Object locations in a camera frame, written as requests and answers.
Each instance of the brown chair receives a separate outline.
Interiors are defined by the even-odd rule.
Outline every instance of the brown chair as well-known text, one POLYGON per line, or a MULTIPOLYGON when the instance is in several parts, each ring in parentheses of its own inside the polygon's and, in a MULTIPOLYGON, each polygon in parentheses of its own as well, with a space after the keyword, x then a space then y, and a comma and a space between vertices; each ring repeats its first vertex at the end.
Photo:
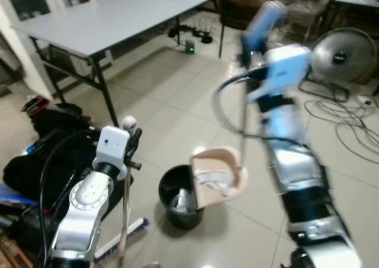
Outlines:
POLYGON ((267 0, 220 0, 221 40, 219 58, 221 58, 225 26, 245 30, 267 0))
POLYGON ((306 28, 303 43, 307 43, 311 31, 318 36, 327 17, 331 0, 281 0, 287 7, 287 20, 306 28))

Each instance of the white wall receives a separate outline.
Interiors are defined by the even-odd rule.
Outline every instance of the white wall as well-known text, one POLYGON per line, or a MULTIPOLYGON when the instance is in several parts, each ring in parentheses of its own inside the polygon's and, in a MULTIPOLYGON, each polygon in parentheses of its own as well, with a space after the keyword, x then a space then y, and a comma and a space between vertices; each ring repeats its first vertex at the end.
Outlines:
POLYGON ((52 96, 47 85, 42 80, 31 57, 18 38, 16 31, 14 31, 10 25, 11 23, 8 21, 3 8, 0 6, 0 30, 23 65, 25 71, 24 82, 31 90, 51 99, 52 96))
POLYGON ((0 31, 21 61, 25 71, 24 82, 31 90, 51 99, 53 86, 43 64, 30 39, 11 28, 12 21, 18 21, 18 18, 10 1, 0 0, 0 31))

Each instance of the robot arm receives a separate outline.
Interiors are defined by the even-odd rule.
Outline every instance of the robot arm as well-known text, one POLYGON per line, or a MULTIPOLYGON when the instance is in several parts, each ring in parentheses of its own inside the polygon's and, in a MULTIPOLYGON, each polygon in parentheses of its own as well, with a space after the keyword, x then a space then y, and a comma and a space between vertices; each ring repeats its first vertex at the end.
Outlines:
POLYGON ((110 126, 101 130, 94 169, 70 192, 68 212, 49 251, 50 267, 89 267, 114 185, 125 178, 129 180, 131 167, 140 169, 140 164, 131 161, 142 133, 135 127, 134 122, 128 131, 110 126))
POLYGON ((286 14, 277 1, 268 1, 242 37, 242 66, 247 73, 225 82, 214 96, 216 114, 230 130, 243 138, 261 138, 282 204, 287 212, 288 233, 297 243, 292 268, 361 268, 362 263, 348 230, 329 193, 325 168, 306 146, 305 127, 288 88, 298 85, 309 67, 311 51, 297 44, 268 50, 265 62, 250 69, 253 53, 265 51, 264 38, 286 14), (231 83, 245 82, 246 99, 242 129, 221 114, 219 93, 231 83), (262 135, 245 132, 248 103, 257 103, 262 116, 262 135))
POLYGON ((294 141, 265 140, 270 169, 289 219, 288 233, 299 246, 292 255, 292 267, 360 268, 362 263, 329 193, 325 168, 305 146, 300 113, 294 100, 284 95, 304 77, 310 52, 303 47, 299 52, 299 48, 268 51, 266 79, 248 94, 249 101, 259 105, 265 135, 294 141), (285 74, 288 78, 281 80, 285 74))

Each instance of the wire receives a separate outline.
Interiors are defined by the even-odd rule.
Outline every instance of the wire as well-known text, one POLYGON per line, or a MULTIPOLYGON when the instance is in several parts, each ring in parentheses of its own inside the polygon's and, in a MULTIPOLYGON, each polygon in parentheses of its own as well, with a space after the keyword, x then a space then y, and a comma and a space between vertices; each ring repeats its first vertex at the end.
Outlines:
POLYGON ((38 217, 40 221, 40 228, 42 233, 42 249, 43 249, 43 267, 46 266, 46 260, 47 260, 47 237, 46 237, 46 224, 44 219, 44 212, 43 212, 43 191, 44 191, 44 184, 46 181, 46 172, 49 168, 49 165, 54 158, 55 154, 60 150, 61 147, 63 147, 69 140, 75 138, 78 135, 88 133, 88 130, 81 130, 78 132, 75 132, 71 134, 70 136, 67 136, 62 141, 60 141, 55 148, 52 150, 50 155, 48 156, 41 173, 41 179, 40 179, 40 186, 39 186, 39 205, 38 205, 38 217))
POLYGON ((178 41, 177 38, 173 38, 173 40, 174 40, 176 43, 178 43, 179 45, 181 45, 181 46, 185 46, 185 44, 182 43, 182 42, 180 42, 180 41, 178 41))
POLYGON ((331 99, 311 99, 304 103, 305 110, 312 116, 320 120, 330 122, 335 125, 335 134, 340 143, 354 155, 374 164, 379 164, 379 160, 373 160, 363 154, 357 153, 354 149, 350 148, 346 141, 341 137, 341 128, 348 126, 353 132, 356 141, 370 153, 379 155, 379 133, 367 127, 363 121, 364 118, 372 115, 367 109, 361 106, 345 106, 339 102, 331 99), (331 115, 333 119, 316 115, 309 108, 313 104, 325 114, 331 115), (361 131, 365 134, 366 141, 363 141, 358 132, 361 131))
MULTIPOLYGON (((52 233, 52 229, 54 227, 54 222, 55 222, 55 219, 57 218, 58 216, 58 213, 59 213, 59 210, 60 210, 60 207, 62 206, 63 202, 66 200, 66 198, 68 197, 68 194, 70 193, 70 190, 66 190, 65 192, 62 191, 62 194, 61 194, 61 198, 58 200, 58 203, 55 207, 55 210, 54 210, 54 213, 53 213, 53 216, 50 220, 50 224, 49 226, 47 227, 47 231, 46 231, 46 234, 47 235, 50 235, 52 233)), ((33 267, 37 267, 38 266, 38 263, 40 262, 40 259, 41 259, 41 255, 42 255, 42 252, 43 252, 43 247, 40 248, 40 250, 38 251, 38 255, 37 255, 37 258, 36 260, 34 261, 34 264, 33 264, 33 267)))
MULTIPOLYGON (((259 66, 259 67, 255 68, 255 69, 249 71, 249 73, 253 73, 254 71, 258 71, 260 69, 262 69, 262 66, 259 66)), ((259 82, 256 79, 250 78, 248 74, 243 74, 243 75, 235 76, 235 77, 233 77, 233 78, 225 81, 224 83, 222 83, 217 88, 216 92, 214 93, 213 99, 212 99, 212 104, 213 104, 214 112, 216 113, 216 117, 223 123, 223 126, 226 127, 228 130, 230 130, 231 132, 234 132, 234 133, 236 133, 238 135, 241 135, 244 138, 261 139, 261 140, 278 140, 278 141, 285 141, 285 142, 291 143, 291 144, 293 144, 295 146, 298 146, 298 147, 302 148, 309 155, 313 156, 316 160, 318 160, 317 157, 308 148, 307 145, 305 145, 303 143, 300 143, 300 142, 298 142, 296 140, 293 140, 293 139, 290 139, 290 138, 284 138, 284 137, 265 136, 265 135, 259 135, 259 134, 253 134, 253 133, 246 133, 242 129, 238 129, 232 123, 230 123, 230 121, 225 117, 224 112, 221 109, 221 106, 220 106, 220 94, 222 93, 222 91, 227 86, 229 86, 229 85, 231 85, 233 83, 245 82, 247 80, 249 80, 251 82, 254 82, 254 81, 259 82)))
POLYGON ((54 210, 54 208, 57 206, 58 202, 63 198, 63 195, 65 194, 65 192, 67 191, 67 189, 71 185, 71 182, 73 181, 73 178, 75 177, 75 175, 76 175, 76 169, 74 169, 72 175, 70 176, 69 180, 66 182, 66 185, 63 188, 63 190, 61 191, 60 195, 57 197, 57 199, 55 199, 54 203, 50 207, 50 211, 54 210))

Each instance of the black trash can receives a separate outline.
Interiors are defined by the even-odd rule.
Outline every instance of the black trash can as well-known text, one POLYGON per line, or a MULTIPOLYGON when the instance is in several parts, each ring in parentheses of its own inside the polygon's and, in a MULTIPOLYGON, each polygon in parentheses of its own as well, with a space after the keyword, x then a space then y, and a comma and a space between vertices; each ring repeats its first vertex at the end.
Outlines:
POLYGON ((185 230, 195 228, 203 219, 204 208, 194 212, 180 213, 174 210, 170 203, 179 194, 180 189, 193 191, 191 166, 175 166, 167 171, 159 183, 159 199, 166 208, 170 222, 185 230))

